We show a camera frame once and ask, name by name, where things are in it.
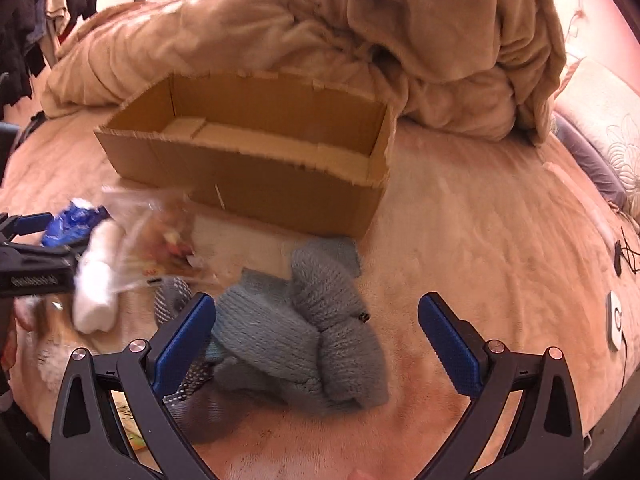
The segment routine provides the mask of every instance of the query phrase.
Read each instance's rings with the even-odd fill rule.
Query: bed
[[[388,12],[400,12],[401,0],[388,1],[393,2]],[[497,1],[505,6],[514,0]],[[487,7],[464,18],[486,15],[493,23],[495,5],[476,2]],[[387,15],[372,28],[366,20],[372,7],[355,5],[349,7],[354,14],[344,14],[341,0],[316,0],[314,6],[308,0],[137,2],[99,13],[65,42],[42,98],[51,120],[12,156],[0,193],[2,209],[12,214],[57,211],[78,196],[100,203],[101,187],[117,184],[118,176],[93,129],[114,105],[164,70],[297,69],[383,96],[399,117],[388,189],[358,244],[363,275],[357,287],[385,351],[390,400],[373,410],[324,419],[238,402],[232,408],[242,417],[233,431],[196,446],[221,478],[334,480],[347,478],[355,467],[379,479],[413,478],[466,407],[417,325],[417,301],[430,290],[483,336],[500,338],[511,350],[560,347],[584,433],[640,364],[640,313],[633,308],[640,288],[628,267],[616,276],[610,243],[624,229],[630,245],[640,249],[635,225],[610,208],[548,134],[547,98],[564,65],[559,23],[552,0],[520,2],[510,7],[517,12],[501,9],[505,30],[498,54],[493,33],[483,37],[486,23],[466,30],[460,46],[460,31],[438,19],[431,25],[449,35],[441,30],[444,40],[428,42],[432,52],[423,52],[412,46],[425,36],[409,34],[398,43],[384,35],[383,25],[393,19],[406,23],[406,16]],[[385,9],[376,10],[384,18]],[[206,19],[225,27],[195,34]],[[246,20],[259,24],[250,34]],[[287,35],[300,23],[302,34]],[[407,30],[426,37],[433,32],[411,23]],[[235,49],[224,47],[229,37],[237,42]],[[259,43],[258,52],[251,47],[256,38],[273,44]],[[149,48],[150,40],[156,48]],[[449,41],[460,51],[452,51]],[[372,44],[386,50],[372,50]],[[195,241],[218,277],[217,288],[210,290],[214,295],[237,281],[243,266],[281,275],[288,254],[304,238],[205,207],[199,219]],[[626,307],[625,351],[612,352],[607,343],[610,290]],[[43,435],[50,435],[56,382],[72,349],[119,351],[134,338],[151,336],[150,294],[123,295],[117,326],[109,333],[80,337],[68,312],[50,305],[41,331],[20,332],[12,389]],[[516,404],[513,396],[505,414],[513,414]],[[497,453],[507,419],[479,466]]]

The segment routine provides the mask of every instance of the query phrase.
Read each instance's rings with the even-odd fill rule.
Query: gray knitted sock
[[[352,282],[355,244],[312,240],[294,251],[291,270],[286,282],[244,269],[216,301],[207,351],[216,384],[317,414],[386,402],[384,355]]]
[[[318,362],[331,400],[363,408],[388,401],[385,355],[369,325],[351,317],[322,332]]]
[[[352,278],[360,277],[360,255],[351,238],[312,238],[305,247],[319,250],[341,264]]]
[[[216,301],[212,334],[227,351],[271,377],[304,383],[318,374],[318,330],[277,304],[276,297],[233,285]]]
[[[347,319],[369,319],[346,268],[313,247],[291,255],[291,303],[320,332]]]

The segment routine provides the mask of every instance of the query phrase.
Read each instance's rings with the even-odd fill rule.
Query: gray pillow
[[[626,203],[625,188],[597,150],[562,115],[554,112],[556,137],[574,156],[584,173],[595,184],[605,200],[622,209]]]

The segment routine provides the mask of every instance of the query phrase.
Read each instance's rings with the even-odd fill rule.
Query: bedsheet
[[[12,156],[0,208],[56,211],[76,196],[99,203],[100,187],[118,177],[92,129],[112,110],[88,108],[41,126]],[[562,178],[545,169],[550,165]],[[587,213],[585,204],[593,210]],[[196,248],[219,280],[212,294],[235,282],[242,266],[281,274],[287,251],[302,241],[205,207],[198,218]],[[629,377],[640,362],[638,280],[624,265],[616,277],[603,228],[615,237],[624,228],[638,249],[631,224],[609,208],[553,136],[535,148],[519,133],[486,142],[400,121],[388,190],[359,244],[363,275],[357,280],[385,351],[389,402],[318,419],[252,401],[232,431],[196,450],[225,480],[344,480],[354,467],[380,480],[413,478],[466,407],[417,323],[418,299],[430,290],[485,338],[500,338],[514,351],[559,346],[586,432],[618,394],[623,371]],[[625,309],[626,367],[625,351],[607,346],[611,289]],[[72,349],[119,351],[151,336],[151,294],[143,289],[121,297],[116,328],[107,334],[80,337],[68,312],[50,306],[43,328],[20,332],[12,387],[44,435],[50,435],[56,395],[47,386],[60,379]],[[508,414],[517,402],[512,397]],[[507,428],[501,420],[479,465],[495,455]]]

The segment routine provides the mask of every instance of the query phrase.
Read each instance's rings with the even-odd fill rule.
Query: white power adapter
[[[607,294],[607,334],[613,348],[622,346],[622,304],[613,290]]]

